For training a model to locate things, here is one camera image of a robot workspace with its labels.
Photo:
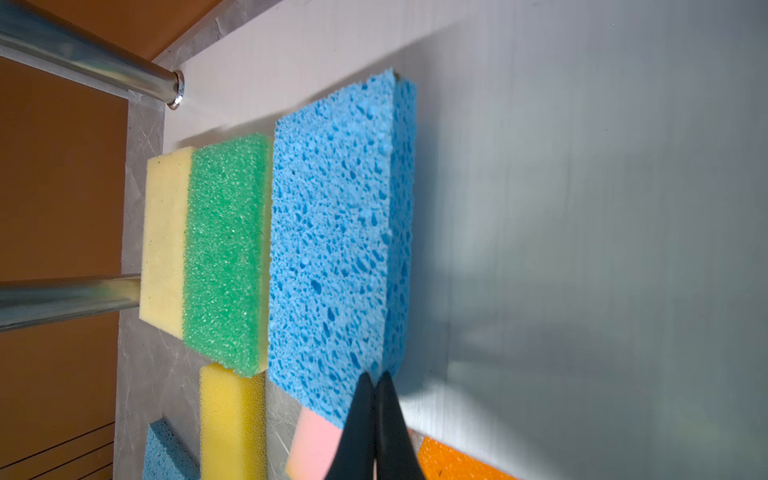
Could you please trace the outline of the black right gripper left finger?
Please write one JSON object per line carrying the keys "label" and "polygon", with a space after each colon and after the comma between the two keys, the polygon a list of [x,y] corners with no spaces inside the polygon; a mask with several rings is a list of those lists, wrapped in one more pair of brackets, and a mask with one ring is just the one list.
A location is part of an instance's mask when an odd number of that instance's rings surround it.
{"label": "black right gripper left finger", "polygon": [[372,480],[375,458],[375,389],[370,375],[360,375],[326,480]]}

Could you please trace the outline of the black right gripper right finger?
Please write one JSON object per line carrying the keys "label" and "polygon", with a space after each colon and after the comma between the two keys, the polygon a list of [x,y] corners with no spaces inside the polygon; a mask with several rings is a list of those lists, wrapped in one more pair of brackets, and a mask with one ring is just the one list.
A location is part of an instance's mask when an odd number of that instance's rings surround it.
{"label": "black right gripper right finger", "polygon": [[376,386],[376,474],[382,480],[425,480],[400,408],[391,374]]}

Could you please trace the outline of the blue sponge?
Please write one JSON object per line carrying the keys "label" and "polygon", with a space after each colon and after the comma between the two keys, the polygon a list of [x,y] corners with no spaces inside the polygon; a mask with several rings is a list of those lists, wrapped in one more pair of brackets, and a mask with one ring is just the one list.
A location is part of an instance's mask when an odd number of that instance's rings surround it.
{"label": "blue sponge", "polygon": [[416,124],[416,86],[388,70],[276,126],[268,374],[337,427],[359,376],[404,357]]}
{"label": "blue sponge", "polygon": [[199,466],[164,418],[148,426],[142,479],[201,479]]}

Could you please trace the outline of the pale yellow sponge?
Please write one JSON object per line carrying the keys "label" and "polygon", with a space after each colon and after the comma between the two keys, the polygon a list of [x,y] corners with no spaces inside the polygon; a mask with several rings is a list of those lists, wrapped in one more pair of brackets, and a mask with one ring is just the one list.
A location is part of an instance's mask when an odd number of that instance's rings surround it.
{"label": "pale yellow sponge", "polygon": [[139,318],[178,339],[193,153],[185,147],[147,162]]}

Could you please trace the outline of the green sponge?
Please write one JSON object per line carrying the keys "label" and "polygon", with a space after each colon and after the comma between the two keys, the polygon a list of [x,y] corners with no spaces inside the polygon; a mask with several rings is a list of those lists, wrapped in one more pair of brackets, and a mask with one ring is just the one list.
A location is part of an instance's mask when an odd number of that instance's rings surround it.
{"label": "green sponge", "polygon": [[251,134],[192,155],[184,341],[241,377],[267,363],[272,146]]}

